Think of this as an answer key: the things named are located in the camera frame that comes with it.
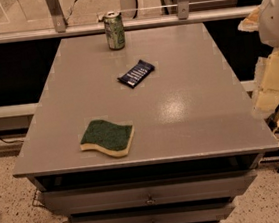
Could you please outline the green and yellow sponge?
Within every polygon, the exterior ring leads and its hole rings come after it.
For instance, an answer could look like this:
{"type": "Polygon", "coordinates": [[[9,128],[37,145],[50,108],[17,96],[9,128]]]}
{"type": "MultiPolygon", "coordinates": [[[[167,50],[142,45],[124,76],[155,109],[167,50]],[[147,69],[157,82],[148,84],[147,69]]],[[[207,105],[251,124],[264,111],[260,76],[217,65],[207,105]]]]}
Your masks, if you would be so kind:
{"type": "Polygon", "coordinates": [[[95,150],[111,157],[125,157],[130,151],[135,129],[133,125],[118,125],[93,120],[81,138],[82,151],[95,150]]]}

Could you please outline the metal window railing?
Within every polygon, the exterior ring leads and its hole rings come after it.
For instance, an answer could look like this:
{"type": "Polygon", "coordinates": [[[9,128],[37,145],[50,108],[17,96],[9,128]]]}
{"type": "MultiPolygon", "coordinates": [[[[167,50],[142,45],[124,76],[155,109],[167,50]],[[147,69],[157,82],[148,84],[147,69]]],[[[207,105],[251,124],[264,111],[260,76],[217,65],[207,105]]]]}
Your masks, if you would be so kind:
{"type": "Polygon", "coordinates": [[[104,30],[117,11],[125,29],[240,18],[262,0],[0,0],[0,44],[104,30]]]}

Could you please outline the top grey drawer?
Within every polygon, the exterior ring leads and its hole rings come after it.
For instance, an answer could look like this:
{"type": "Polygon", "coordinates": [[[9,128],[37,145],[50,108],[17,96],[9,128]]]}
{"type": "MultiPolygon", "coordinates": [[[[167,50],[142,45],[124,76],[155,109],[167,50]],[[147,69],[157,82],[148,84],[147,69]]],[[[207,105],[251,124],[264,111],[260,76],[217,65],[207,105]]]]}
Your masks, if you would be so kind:
{"type": "Polygon", "coordinates": [[[242,195],[254,170],[43,193],[53,213],[75,215],[242,195]]]}

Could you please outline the middle grey drawer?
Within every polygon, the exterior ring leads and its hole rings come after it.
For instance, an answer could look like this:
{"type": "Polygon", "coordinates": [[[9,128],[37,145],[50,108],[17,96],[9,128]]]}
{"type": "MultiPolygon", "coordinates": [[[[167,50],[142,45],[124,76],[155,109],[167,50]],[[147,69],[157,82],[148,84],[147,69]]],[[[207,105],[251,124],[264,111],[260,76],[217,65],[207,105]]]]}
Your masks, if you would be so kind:
{"type": "Polygon", "coordinates": [[[234,210],[233,203],[201,203],[158,206],[154,209],[119,211],[73,217],[70,223],[199,223],[224,220],[234,210]]]}

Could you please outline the dark blue snack packet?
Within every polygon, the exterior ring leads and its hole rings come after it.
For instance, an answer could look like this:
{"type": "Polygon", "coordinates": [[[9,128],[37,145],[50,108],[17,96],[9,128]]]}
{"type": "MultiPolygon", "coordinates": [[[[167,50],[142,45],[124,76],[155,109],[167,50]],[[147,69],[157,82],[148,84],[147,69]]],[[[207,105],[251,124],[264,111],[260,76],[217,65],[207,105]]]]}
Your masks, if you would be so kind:
{"type": "Polygon", "coordinates": [[[147,61],[139,60],[134,67],[118,78],[118,81],[130,88],[135,88],[151,72],[153,72],[154,69],[154,65],[148,63],[147,61]]]}

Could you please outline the green soda can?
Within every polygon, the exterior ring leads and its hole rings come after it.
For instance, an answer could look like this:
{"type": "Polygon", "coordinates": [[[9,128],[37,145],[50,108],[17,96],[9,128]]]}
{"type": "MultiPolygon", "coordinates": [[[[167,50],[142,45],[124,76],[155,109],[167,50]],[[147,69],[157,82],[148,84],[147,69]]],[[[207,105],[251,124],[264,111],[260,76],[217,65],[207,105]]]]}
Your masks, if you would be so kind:
{"type": "Polygon", "coordinates": [[[125,47],[124,25],[119,12],[109,11],[103,16],[105,34],[110,49],[118,50],[125,47]]]}

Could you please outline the grey drawer cabinet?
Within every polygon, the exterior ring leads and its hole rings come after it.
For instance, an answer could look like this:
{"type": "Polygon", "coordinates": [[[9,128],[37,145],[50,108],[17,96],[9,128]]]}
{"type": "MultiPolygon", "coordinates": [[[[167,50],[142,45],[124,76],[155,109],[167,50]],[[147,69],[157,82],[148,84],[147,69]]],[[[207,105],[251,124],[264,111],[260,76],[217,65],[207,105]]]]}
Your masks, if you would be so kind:
{"type": "MultiPolygon", "coordinates": [[[[278,149],[267,124],[199,23],[129,31],[113,51],[104,35],[60,43],[14,174],[43,193],[256,170],[278,149]],[[118,81],[139,60],[155,69],[135,88],[118,81]],[[82,151],[90,121],[133,125],[130,151],[82,151]]],[[[224,197],[137,208],[233,203],[224,197]]],[[[199,223],[221,223],[222,220],[199,223]]]]}

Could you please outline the grey drawer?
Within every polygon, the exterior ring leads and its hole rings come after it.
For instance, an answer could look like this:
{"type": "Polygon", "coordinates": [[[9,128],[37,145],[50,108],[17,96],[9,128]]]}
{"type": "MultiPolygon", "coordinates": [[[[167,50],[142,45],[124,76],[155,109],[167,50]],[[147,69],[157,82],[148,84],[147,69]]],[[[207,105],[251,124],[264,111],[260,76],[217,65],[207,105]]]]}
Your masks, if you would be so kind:
{"type": "Polygon", "coordinates": [[[242,195],[254,170],[43,193],[53,213],[75,215],[242,195]]]}
{"type": "Polygon", "coordinates": [[[119,211],[73,217],[70,223],[199,223],[224,220],[234,210],[233,203],[201,203],[158,206],[154,209],[119,211]]]}

